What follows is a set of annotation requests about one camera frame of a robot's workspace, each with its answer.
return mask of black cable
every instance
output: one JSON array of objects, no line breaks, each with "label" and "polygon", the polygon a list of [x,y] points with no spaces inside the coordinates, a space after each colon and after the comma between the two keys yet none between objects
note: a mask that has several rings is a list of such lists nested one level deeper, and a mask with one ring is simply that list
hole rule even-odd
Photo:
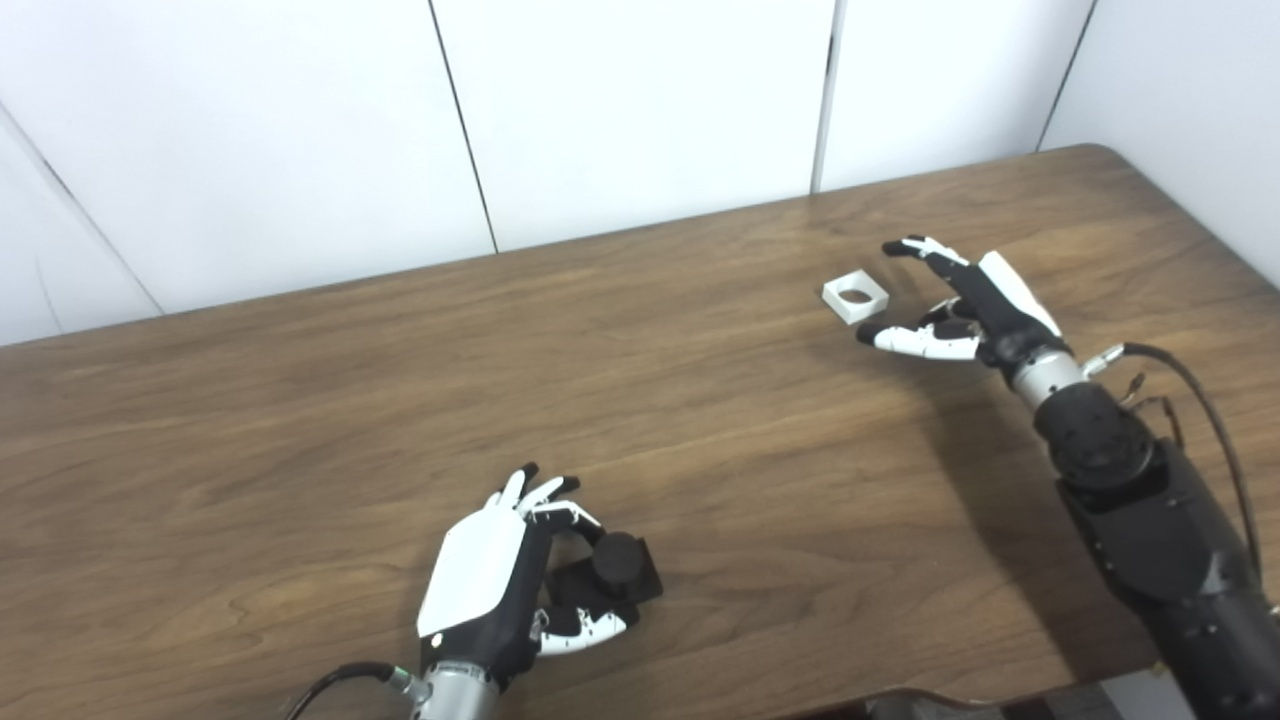
[{"label": "black cable", "polygon": [[316,698],[317,694],[325,691],[329,685],[337,683],[338,680],[348,680],[351,678],[376,678],[378,680],[385,683],[392,679],[396,673],[396,666],[390,662],[348,662],[347,665],[340,665],[333,673],[329,673],[324,678],[316,680],[307,692],[302,693],[298,702],[293,703],[289,714],[284,716],[284,720],[298,720],[298,715],[311,705],[311,701]]},{"label": "black cable", "polygon": [[1160,347],[1152,345],[1143,345],[1140,342],[1126,342],[1124,343],[1125,355],[1140,355],[1143,357],[1151,357],[1152,360],[1158,360],[1167,365],[1171,370],[1178,373],[1187,383],[1187,387],[1192,388],[1196,393],[1196,400],[1199,401],[1201,406],[1204,409],[1204,414],[1208,416],[1208,424],[1213,428],[1213,434],[1217,436],[1219,445],[1222,446],[1222,455],[1226,456],[1226,468],[1231,474],[1231,484],[1235,486],[1235,497],[1240,503],[1240,519],[1244,524],[1244,538],[1249,546],[1249,559],[1253,561],[1253,571],[1257,573],[1258,580],[1262,580],[1262,550],[1258,544],[1258,527],[1253,519],[1253,501],[1249,500],[1249,488],[1244,482],[1244,470],[1240,468],[1240,457],[1235,454],[1235,446],[1231,445],[1231,438],[1226,434],[1226,425],[1222,423],[1222,416],[1217,414],[1217,409],[1213,402],[1208,398],[1204,392],[1204,387],[1201,386],[1196,375],[1192,374],[1187,365],[1183,365],[1181,360],[1174,357],[1167,350],[1161,350]]}]

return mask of robotic hand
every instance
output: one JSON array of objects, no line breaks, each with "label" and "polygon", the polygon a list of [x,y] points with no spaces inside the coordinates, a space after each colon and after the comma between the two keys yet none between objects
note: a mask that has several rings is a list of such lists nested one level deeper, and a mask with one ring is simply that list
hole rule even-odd
[{"label": "robotic hand", "polygon": [[[636,605],[662,594],[644,541],[607,534],[577,503],[559,500],[577,478],[529,491],[535,473],[532,462],[516,470],[444,536],[417,615],[422,679],[406,688],[415,720],[486,720],[538,656],[599,644],[639,621]],[[593,556],[547,577],[552,603],[539,607],[561,532],[585,538]]]},{"label": "robotic hand", "polygon": [[1164,361],[1204,405],[1239,478],[1221,420],[1190,372],[1137,343],[1078,365],[1057,323],[997,252],[973,265],[922,236],[883,250],[923,260],[957,297],[929,310],[918,329],[864,323],[858,340],[1000,370],[1034,414],[1061,475],[1059,495],[1094,564],[1143,621],[1196,714],[1280,717],[1280,629],[1263,596],[1251,512],[1244,519],[1252,557],[1180,445],[1157,439],[1133,409],[1089,380],[1123,355]]}]

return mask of wire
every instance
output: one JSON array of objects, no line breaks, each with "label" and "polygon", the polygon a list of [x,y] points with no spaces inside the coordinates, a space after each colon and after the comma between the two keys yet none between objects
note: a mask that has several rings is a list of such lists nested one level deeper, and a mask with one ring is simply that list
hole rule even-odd
[{"label": "wire", "polygon": [[1164,363],[1169,369],[1178,373],[1183,378],[1183,382],[1187,383],[1187,387],[1196,393],[1196,400],[1204,409],[1208,424],[1212,425],[1213,434],[1217,436],[1217,442],[1222,446],[1222,455],[1226,456],[1226,468],[1231,474],[1231,484],[1235,486],[1235,497],[1240,503],[1240,519],[1244,523],[1244,538],[1249,546],[1249,559],[1253,561],[1253,571],[1261,582],[1262,551],[1258,544],[1257,521],[1253,519],[1253,501],[1249,500],[1249,488],[1244,480],[1244,470],[1240,468],[1240,457],[1235,454],[1235,446],[1231,445],[1231,438],[1226,434],[1226,425],[1222,423],[1222,416],[1217,414],[1217,409],[1204,392],[1204,387],[1196,379],[1190,369],[1167,350],[1140,342],[1126,342],[1124,343],[1124,354],[1151,357],[1152,360]]},{"label": "wire", "polygon": [[1143,397],[1138,402],[1129,406],[1129,411],[1138,414],[1142,413],[1148,405],[1160,404],[1165,410],[1165,418],[1169,420],[1169,428],[1174,433],[1174,442],[1178,447],[1187,450],[1187,441],[1183,438],[1183,424],[1178,421],[1178,413],[1174,411],[1174,401],[1169,400],[1167,396],[1158,395],[1155,397]]},{"label": "wire", "polygon": [[340,665],[337,670],[329,673],[324,678],[320,678],[310,688],[307,688],[307,692],[302,693],[302,697],[293,703],[293,707],[289,710],[289,714],[284,716],[284,720],[298,720],[298,716],[302,715],[302,711],[306,710],[308,705],[311,705],[311,701],[338,680],[348,680],[351,678],[376,678],[378,680],[385,683],[392,679],[394,673],[396,666],[390,662],[348,662],[347,665]]}]

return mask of black arm joint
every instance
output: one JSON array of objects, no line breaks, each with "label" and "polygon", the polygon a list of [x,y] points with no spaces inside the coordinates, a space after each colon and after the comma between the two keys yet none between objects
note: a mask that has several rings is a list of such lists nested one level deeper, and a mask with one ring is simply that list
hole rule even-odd
[{"label": "black arm joint", "polygon": [[1101,509],[1160,489],[1161,475],[1146,471],[1155,437],[1100,384],[1076,383],[1050,396],[1036,410],[1036,432],[1083,502]]}]

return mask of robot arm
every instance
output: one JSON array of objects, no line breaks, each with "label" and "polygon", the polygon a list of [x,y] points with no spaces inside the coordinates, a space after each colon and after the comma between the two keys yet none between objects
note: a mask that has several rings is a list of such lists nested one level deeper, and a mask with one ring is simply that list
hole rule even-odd
[{"label": "robot arm", "polygon": [[[1034,415],[1061,475],[1059,495],[1094,564],[1143,621],[1197,715],[1280,717],[1280,629],[1244,543],[1181,448],[1089,382],[1146,346],[1117,346],[1082,369],[998,254],[970,265],[919,236],[886,243],[884,252],[923,260],[959,295],[919,329],[863,324],[858,338],[1000,370]],[[963,357],[961,347],[973,351]]]}]

